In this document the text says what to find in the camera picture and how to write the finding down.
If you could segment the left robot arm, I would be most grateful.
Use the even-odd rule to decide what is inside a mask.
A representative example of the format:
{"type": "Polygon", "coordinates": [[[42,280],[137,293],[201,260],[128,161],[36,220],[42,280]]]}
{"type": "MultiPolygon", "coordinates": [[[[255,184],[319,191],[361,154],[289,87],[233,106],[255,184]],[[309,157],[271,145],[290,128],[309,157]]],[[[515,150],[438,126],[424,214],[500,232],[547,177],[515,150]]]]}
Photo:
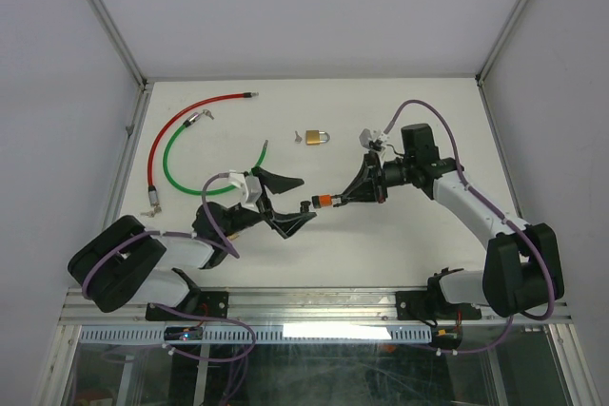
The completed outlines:
{"type": "Polygon", "coordinates": [[[249,172],[218,173],[209,182],[220,180],[238,189],[240,200],[224,206],[203,197],[188,232],[151,230],[126,215],[77,251],[68,262],[68,272],[83,297],[104,313],[130,302],[145,302],[162,304],[179,319],[191,318],[198,311],[202,290],[187,270],[213,269],[228,257],[239,258],[232,237],[258,224],[288,239],[316,216],[309,202],[292,213],[280,213],[272,205],[271,196],[302,186],[299,178],[256,166],[249,172]]]}

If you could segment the black head key bunch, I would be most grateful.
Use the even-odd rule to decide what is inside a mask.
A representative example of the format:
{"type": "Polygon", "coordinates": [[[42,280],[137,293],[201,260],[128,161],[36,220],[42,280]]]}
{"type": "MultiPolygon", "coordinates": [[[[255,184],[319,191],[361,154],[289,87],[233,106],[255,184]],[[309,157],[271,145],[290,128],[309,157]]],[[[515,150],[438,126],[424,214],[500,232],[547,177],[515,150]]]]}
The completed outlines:
{"type": "Polygon", "coordinates": [[[300,203],[300,212],[301,213],[307,213],[310,209],[311,203],[310,201],[302,201],[300,203]]]}

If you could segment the large brass padlock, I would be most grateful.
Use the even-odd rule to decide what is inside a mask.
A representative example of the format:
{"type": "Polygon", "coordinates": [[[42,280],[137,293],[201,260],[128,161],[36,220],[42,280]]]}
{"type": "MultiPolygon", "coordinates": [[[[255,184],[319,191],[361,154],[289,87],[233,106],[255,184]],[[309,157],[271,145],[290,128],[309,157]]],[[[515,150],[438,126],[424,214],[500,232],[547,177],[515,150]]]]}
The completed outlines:
{"type": "Polygon", "coordinates": [[[307,130],[305,132],[305,143],[307,145],[324,145],[330,141],[330,135],[321,130],[307,130]]]}

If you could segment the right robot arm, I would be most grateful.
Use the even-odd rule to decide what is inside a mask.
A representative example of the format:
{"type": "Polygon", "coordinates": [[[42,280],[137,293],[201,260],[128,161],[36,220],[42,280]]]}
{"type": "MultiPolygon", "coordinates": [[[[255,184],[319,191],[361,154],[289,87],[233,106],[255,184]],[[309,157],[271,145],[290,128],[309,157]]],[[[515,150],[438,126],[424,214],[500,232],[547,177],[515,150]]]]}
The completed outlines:
{"type": "Polygon", "coordinates": [[[401,135],[404,152],[388,161],[386,134],[368,129],[361,133],[366,150],[361,168],[333,204],[384,203],[389,188],[410,184],[448,209],[476,237],[485,250],[483,268],[444,268],[429,278],[428,312],[446,318],[469,303],[509,318],[561,299],[564,281],[554,230],[546,223],[511,219],[498,209],[467,180],[456,157],[441,158],[431,126],[405,126],[401,135]]]}

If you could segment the orange black padlock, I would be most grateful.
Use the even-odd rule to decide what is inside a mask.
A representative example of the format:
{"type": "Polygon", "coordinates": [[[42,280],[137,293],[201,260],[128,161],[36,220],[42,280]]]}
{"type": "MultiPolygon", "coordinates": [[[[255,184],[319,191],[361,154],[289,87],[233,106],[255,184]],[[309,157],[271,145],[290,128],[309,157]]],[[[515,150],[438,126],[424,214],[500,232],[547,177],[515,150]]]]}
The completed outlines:
{"type": "Polygon", "coordinates": [[[341,203],[342,199],[338,195],[314,195],[311,197],[311,203],[314,208],[320,209],[324,207],[337,206],[341,203]]]}

